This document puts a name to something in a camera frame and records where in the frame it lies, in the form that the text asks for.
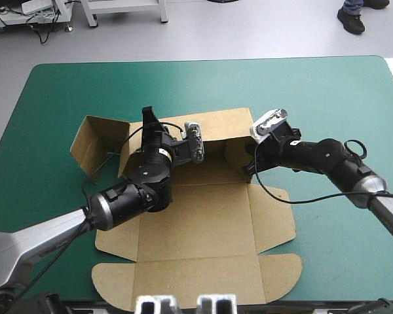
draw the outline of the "cart leg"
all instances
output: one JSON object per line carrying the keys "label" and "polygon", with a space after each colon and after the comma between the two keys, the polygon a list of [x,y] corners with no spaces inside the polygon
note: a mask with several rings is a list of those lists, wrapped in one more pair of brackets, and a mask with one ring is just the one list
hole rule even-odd
{"label": "cart leg", "polygon": [[166,23],[168,19],[168,12],[166,9],[166,0],[159,0],[159,6],[160,6],[160,19],[162,20],[163,23]]}
{"label": "cart leg", "polygon": [[66,33],[71,33],[72,31],[74,31],[73,26],[71,26],[68,22],[65,23],[65,24],[66,24],[66,25],[65,25],[64,31],[65,31]]}
{"label": "cart leg", "polygon": [[83,10],[86,14],[87,22],[89,22],[90,27],[97,27],[98,22],[96,19],[96,15],[92,13],[88,4],[88,0],[81,0],[81,5],[83,6]]}

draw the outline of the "green table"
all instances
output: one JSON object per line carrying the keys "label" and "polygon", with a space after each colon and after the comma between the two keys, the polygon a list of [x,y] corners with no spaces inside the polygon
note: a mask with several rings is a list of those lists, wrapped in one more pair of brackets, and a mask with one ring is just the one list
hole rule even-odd
{"label": "green table", "polygon": [[[257,118],[286,108],[304,140],[362,140],[367,164],[393,192],[393,78],[382,58],[39,65],[0,142],[0,230],[81,206],[84,173],[69,148],[84,116],[137,121],[147,105],[159,117],[248,106]],[[116,172],[114,160],[90,190],[113,184]],[[335,192],[324,176],[289,169],[262,178],[287,189],[293,200]],[[293,212],[297,237],[269,252],[303,259],[301,278],[285,300],[393,299],[393,239],[370,212],[344,198],[295,205]],[[98,300],[93,265],[124,260],[97,251],[94,236],[75,241],[31,294]]]}

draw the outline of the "unfolded cardboard box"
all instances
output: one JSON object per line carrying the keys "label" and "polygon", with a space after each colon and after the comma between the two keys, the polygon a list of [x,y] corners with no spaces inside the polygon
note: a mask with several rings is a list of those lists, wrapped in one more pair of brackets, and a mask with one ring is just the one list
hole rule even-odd
{"label": "unfolded cardboard box", "polygon": [[[173,294],[182,308],[194,307],[199,294],[237,295],[238,304],[264,304],[289,292],[301,274],[298,255],[259,255],[295,237],[291,207],[270,198],[241,167],[251,156],[253,123],[247,108],[161,119],[179,125],[199,122],[205,161],[172,170],[174,201],[108,232],[98,231],[96,247],[136,263],[98,264],[96,290],[115,307],[133,310],[143,294]],[[91,173],[141,122],[87,116],[71,148]],[[180,138],[178,131],[172,135]],[[119,175],[137,165],[138,133],[125,144]],[[281,198],[285,191],[271,188]]]}

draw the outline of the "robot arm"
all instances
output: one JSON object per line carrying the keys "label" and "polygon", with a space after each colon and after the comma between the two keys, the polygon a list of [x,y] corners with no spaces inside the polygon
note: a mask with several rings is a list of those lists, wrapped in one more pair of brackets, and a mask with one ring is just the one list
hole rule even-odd
{"label": "robot arm", "polygon": [[14,289],[25,288],[32,266],[73,236],[93,229],[110,230],[146,211],[168,207],[173,200],[170,170],[204,159],[200,126],[187,122],[182,137],[173,138],[152,108],[144,108],[142,163],[123,183],[94,194],[90,209],[83,207],[17,232],[0,232],[0,299],[9,301]]}
{"label": "robot arm", "polygon": [[[300,131],[291,128],[286,120],[287,112],[277,109],[267,112],[251,127],[251,135],[258,143],[257,170],[281,166],[326,175],[356,207],[368,208],[393,235],[393,198],[384,197],[388,193],[386,182],[362,162],[367,155],[365,147],[354,141],[364,150],[358,156],[349,149],[350,141],[300,141]],[[246,149],[253,153],[253,147]],[[255,174],[255,160],[244,168],[248,175]]]}

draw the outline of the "black shoe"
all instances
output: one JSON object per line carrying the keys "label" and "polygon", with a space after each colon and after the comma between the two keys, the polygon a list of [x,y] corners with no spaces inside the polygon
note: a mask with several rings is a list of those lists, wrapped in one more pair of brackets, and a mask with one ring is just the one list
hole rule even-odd
{"label": "black shoe", "polygon": [[381,10],[387,7],[389,3],[390,0],[364,0],[364,7]]}
{"label": "black shoe", "polygon": [[348,14],[343,9],[338,11],[338,20],[343,24],[343,28],[351,34],[359,35],[365,31],[365,26],[360,20],[360,14]]}

